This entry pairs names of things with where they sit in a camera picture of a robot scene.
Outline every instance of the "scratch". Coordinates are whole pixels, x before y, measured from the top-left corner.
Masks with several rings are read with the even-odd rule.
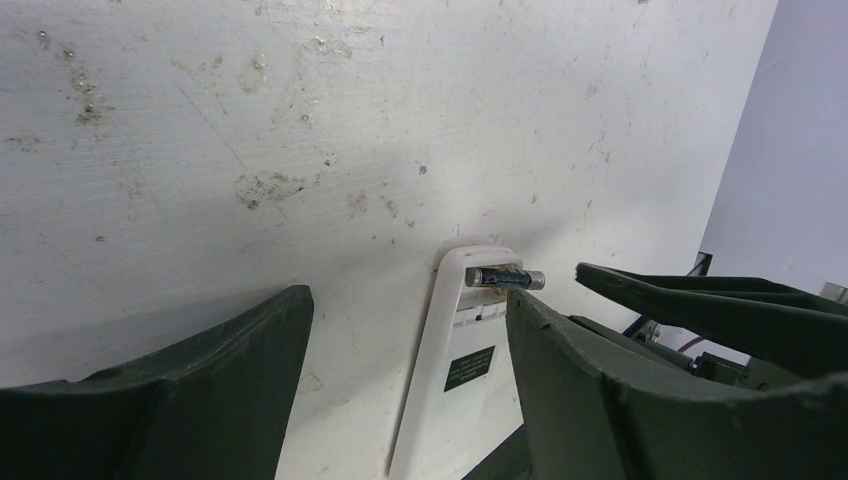
[[[236,151],[233,150],[233,147],[231,147],[230,144],[227,143],[226,140],[224,140],[224,137],[222,137],[221,134],[218,133],[218,130],[215,128],[215,125],[212,125],[212,122],[210,122],[209,119],[206,118],[206,115],[204,115],[203,112],[200,111],[200,108],[197,107],[197,104],[194,103],[194,100],[192,100],[191,97],[189,97],[188,94],[185,93],[185,90],[183,90],[183,87],[181,87],[179,84],[174,84],[174,85],[177,86],[177,89],[180,91],[180,93],[182,93],[186,97],[188,102],[191,103],[191,106],[194,107],[194,109],[197,111],[197,113],[199,113],[200,116],[203,117],[204,120],[206,120],[206,124],[209,125],[209,128],[211,128],[212,131],[215,132],[215,135],[218,137],[219,140],[221,140],[221,143],[223,143],[224,146],[227,147],[227,149],[230,151],[230,153],[232,153],[233,156],[236,157],[236,160],[239,161],[241,166],[244,167],[245,170],[249,171],[250,169],[247,168],[247,165],[244,164],[241,157],[239,157],[238,154],[236,153]]]
[[[757,69],[757,73],[760,73],[760,72],[763,72],[763,71],[765,71],[765,70],[768,70],[769,68],[771,68],[771,67],[773,67],[773,66],[777,65],[778,63],[780,63],[780,61],[781,61],[781,60],[783,60],[783,57],[777,57],[777,59],[776,59],[775,61],[773,61],[773,62],[769,63],[768,65],[765,65],[765,66],[763,66],[763,67],[758,68],[758,69]]]
[[[74,268],[75,268],[75,269],[76,269],[76,270],[77,270],[80,274],[82,274],[82,276],[84,276],[85,278],[87,278],[87,279],[88,279],[88,281],[89,281],[89,282],[91,282],[91,284],[92,284],[92,285],[94,286],[94,288],[97,290],[97,292],[98,292],[98,293],[100,293],[100,294],[102,294],[102,295],[106,295],[106,291],[105,291],[105,290],[103,290],[103,287],[101,287],[101,286],[100,286],[100,284],[99,284],[99,283],[97,283],[97,281],[96,281],[96,280],[94,280],[94,277],[92,277],[90,273],[88,273],[87,271],[85,271],[85,269],[84,269],[84,268],[82,268],[82,266],[80,266],[80,264],[78,264],[77,262],[75,262],[75,261],[71,260],[71,257],[69,257],[69,256],[68,256],[65,252],[63,252],[61,249],[59,249],[59,247],[57,247],[56,245],[53,245],[52,243],[50,243],[50,241],[48,241],[48,240],[47,240],[47,237],[46,237],[43,233],[38,232],[38,236],[39,236],[39,237],[41,237],[41,240],[44,242],[44,244],[45,244],[45,245],[47,245],[48,247],[50,247],[50,248],[52,248],[53,250],[55,250],[55,251],[56,251],[59,255],[61,255],[61,256],[62,256],[62,258],[64,258],[64,259],[65,259],[65,261],[66,261],[66,262],[68,262],[69,264],[73,265],[73,267],[74,267]],[[118,310],[120,310],[120,311],[121,311],[121,313],[124,313],[124,314],[125,314],[125,313],[127,313],[126,309],[125,309],[123,306],[121,306],[121,304],[120,304],[120,303],[118,303],[118,302],[112,302],[112,304],[113,304],[113,305],[115,305],[116,307],[118,307]]]
[[[275,223],[274,225],[272,225],[270,227],[265,227],[265,229],[262,230],[261,232],[259,232],[255,237],[253,237],[253,239],[251,239],[247,243],[247,245],[243,246],[241,248],[241,250],[239,250],[236,255],[241,255],[242,253],[246,252],[248,248],[252,247],[253,244],[255,244],[257,242],[257,240],[262,238],[262,236],[265,235],[266,233],[268,233],[272,228],[279,228],[279,227],[282,227],[282,226],[283,226],[283,224],[282,224],[282,222],[280,222],[280,223]],[[273,237],[271,238],[271,245],[273,245],[275,247],[277,246],[277,242],[274,241]]]

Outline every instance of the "black label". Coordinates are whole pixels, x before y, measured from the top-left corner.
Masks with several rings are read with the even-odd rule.
[[[448,369],[445,391],[452,390],[489,373],[489,366],[492,364],[492,354],[494,353],[495,347],[491,346],[452,361],[451,367]]]

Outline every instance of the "white plastic holder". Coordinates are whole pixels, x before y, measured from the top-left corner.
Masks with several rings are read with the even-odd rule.
[[[473,267],[522,268],[512,250],[475,245],[439,264],[389,471],[391,480],[446,479],[468,458],[497,356],[508,348],[506,296],[465,286]]]

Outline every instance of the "white wall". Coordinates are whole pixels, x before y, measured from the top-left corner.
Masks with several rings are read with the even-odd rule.
[[[446,239],[619,329],[578,261],[688,270],[775,4],[0,0],[0,384],[305,283],[280,477],[380,478]],[[468,468],[521,422],[501,359]]]
[[[711,275],[848,284],[848,3],[781,0],[702,243]]]

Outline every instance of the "stain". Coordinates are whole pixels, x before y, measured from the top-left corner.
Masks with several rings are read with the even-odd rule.
[[[358,194],[354,195],[352,193],[347,194],[347,206],[352,208],[353,210],[359,210],[360,212],[368,211],[368,196],[365,193],[365,189],[359,191]]]
[[[303,49],[320,55],[338,55],[345,58],[353,57],[353,49],[339,38],[329,37],[327,39],[314,37],[308,42],[301,44]]]
[[[318,375],[315,375],[312,372],[300,377],[300,381],[297,384],[298,393],[317,392],[322,388],[324,388],[324,382],[318,378]]]
[[[218,106],[221,107],[221,113],[223,113],[224,115],[229,115],[229,113],[227,113],[227,109],[224,108],[224,104],[221,102],[221,97],[223,96],[223,93],[215,92],[215,100],[218,101]]]
[[[35,153],[41,145],[41,139],[35,136],[9,137],[3,140],[10,149],[20,149],[22,152]]]
[[[135,182],[134,185],[135,186],[133,188],[127,190],[127,196],[130,197],[130,199],[134,199],[141,195],[141,182]]]
[[[651,69],[648,68],[648,59],[642,60],[639,64],[639,73],[642,75],[642,80],[645,81],[646,85],[651,84]]]
[[[383,201],[383,205],[386,206],[386,210],[388,210],[389,213],[392,214],[392,218],[397,218],[397,214],[398,214],[397,203],[394,200],[386,198],[382,195],[380,195],[380,200]]]
[[[238,75],[241,91],[248,94],[257,93],[268,81],[268,77],[265,76],[267,69],[268,63],[265,61],[265,55],[261,53],[257,53],[245,62]]]
[[[194,70],[192,70],[188,65],[180,62],[179,60],[175,60],[173,58],[171,59],[170,63],[171,63],[172,67],[176,67],[176,68],[182,70],[189,77],[194,78]]]
[[[601,88],[601,78],[592,79],[589,84],[586,86],[586,99],[590,99],[598,94],[598,91]]]
[[[50,49],[50,35],[47,35],[47,32],[44,30],[38,32],[38,43],[41,44],[41,48],[44,50]]]
[[[88,70],[85,66],[71,63],[74,56],[73,46],[65,47],[62,50],[62,60],[70,64],[71,86],[79,93],[79,100],[83,105],[83,111],[77,114],[76,122],[82,125],[100,123],[104,112],[115,108],[101,104],[100,99],[95,95],[97,84],[89,79]]]
[[[262,170],[256,175],[244,174],[233,182],[233,189],[239,203],[248,210],[256,210],[264,201],[282,202],[304,191],[303,178],[289,178],[280,172]]]

